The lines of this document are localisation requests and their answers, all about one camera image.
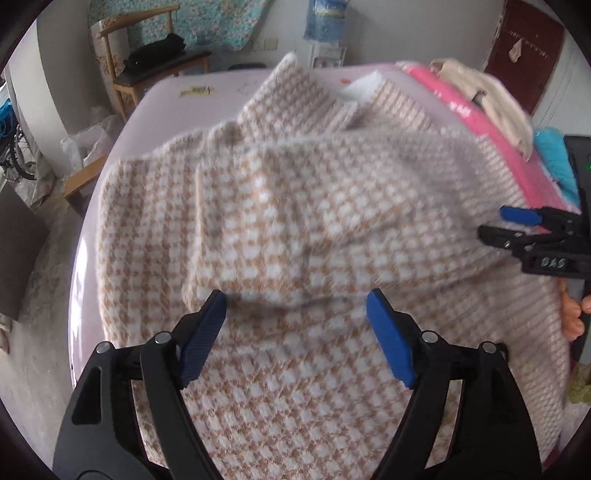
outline black bag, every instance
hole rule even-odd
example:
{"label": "black bag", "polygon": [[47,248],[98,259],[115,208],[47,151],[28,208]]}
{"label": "black bag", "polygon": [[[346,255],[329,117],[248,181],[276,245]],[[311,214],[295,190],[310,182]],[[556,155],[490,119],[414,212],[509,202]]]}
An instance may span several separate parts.
{"label": "black bag", "polygon": [[165,39],[148,43],[133,51],[123,63],[126,70],[141,72],[172,60],[183,52],[184,48],[183,38],[169,33]]}

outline metal screw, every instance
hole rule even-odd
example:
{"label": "metal screw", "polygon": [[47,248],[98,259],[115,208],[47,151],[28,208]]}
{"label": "metal screw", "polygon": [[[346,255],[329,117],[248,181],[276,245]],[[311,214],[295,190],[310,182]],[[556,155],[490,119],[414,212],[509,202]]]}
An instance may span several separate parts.
{"label": "metal screw", "polygon": [[160,332],[156,334],[156,343],[159,345],[164,345],[168,343],[172,337],[170,336],[169,332]]}
{"label": "metal screw", "polygon": [[111,349],[110,342],[101,342],[96,346],[96,353],[105,353]]}
{"label": "metal screw", "polygon": [[437,343],[439,340],[439,335],[435,332],[432,332],[431,330],[427,330],[426,332],[423,332],[421,338],[425,343]]}
{"label": "metal screw", "polygon": [[482,349],[486,353],[495,353],[496,352],[496,345],[492,342],[484,342],[482,344]]}

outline blue towel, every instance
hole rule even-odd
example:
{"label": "blue towel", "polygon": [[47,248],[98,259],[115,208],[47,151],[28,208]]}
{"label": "blue towel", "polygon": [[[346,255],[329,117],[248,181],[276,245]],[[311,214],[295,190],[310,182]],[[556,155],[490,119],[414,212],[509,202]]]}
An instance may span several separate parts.
{"label": "blue towel", "polygon": [[534,145],[564,196],[580,208],[579,190],[570,167],[564,135],[555,128],[538,128],[534,133]]}

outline beige and white blanket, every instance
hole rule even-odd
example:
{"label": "beige and white blanket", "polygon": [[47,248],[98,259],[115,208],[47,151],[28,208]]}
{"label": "beige and white blanket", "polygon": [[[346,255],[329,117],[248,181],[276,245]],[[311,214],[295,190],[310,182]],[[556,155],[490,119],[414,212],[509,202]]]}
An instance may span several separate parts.
{"label": "beige and white blanket", "polygon": [[[507,343],[544,458],[561,428],[567,344],[554,281],[476,239],[505,203],[524,199],[486,139],[436,128],[386,80],[367,105],[343,102],[288,56],[235,120],[109,173],[105,332],[144,342],[220,288],[226,323],[184,399],[224,478],[369,478],[410,397],[366,319],[379,286],[450,343]],[[458,397],[454,385],[432,462]]]}

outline chair backrest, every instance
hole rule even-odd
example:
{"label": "chair backrest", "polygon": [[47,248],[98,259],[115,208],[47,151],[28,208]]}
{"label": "chair backrest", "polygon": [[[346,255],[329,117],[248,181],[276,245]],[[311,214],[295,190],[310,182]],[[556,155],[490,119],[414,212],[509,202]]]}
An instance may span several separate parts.
{"label": "chair backrest", "polygon": [[96,38],[103,39],[105,42],[107,69],[111,80],[117,77],[115,73],[115,65],[113,63],[113,54],[111,53],[111,45],[109,44],[109,34],[122,28],[127,28],[144,20],[147,20],[157,15],[167,14],[168,33],[174,33],[173,28],[173,12],[181,8],[180,4],[169,5],[168,7],[153,8],[151,10],[143,10],[139,12],[131,12],[129,14],[112,17],[105,28],[97,33]]}
{"label": "chair backrest", "polygon": [[137,23],[143,22],[152,17],[156,17],[157,15],[167,14],[167,26],[168,32],[173,33],[173,12],[181,8],[179,4],[177,5],[169,5],[168,7],[161,7],[161,8],[153,8],[151,10],[142,10],[139,12],[131,12],[129,14],[120,15],[118,17],[113,17],[109,22],[109,25],[103,28],[100,32],[97,33],[96,38],[104,38],[110,33],[113,33],[117,30],[121,30],[122,28],[130,27],[131,25],[135,25]]}

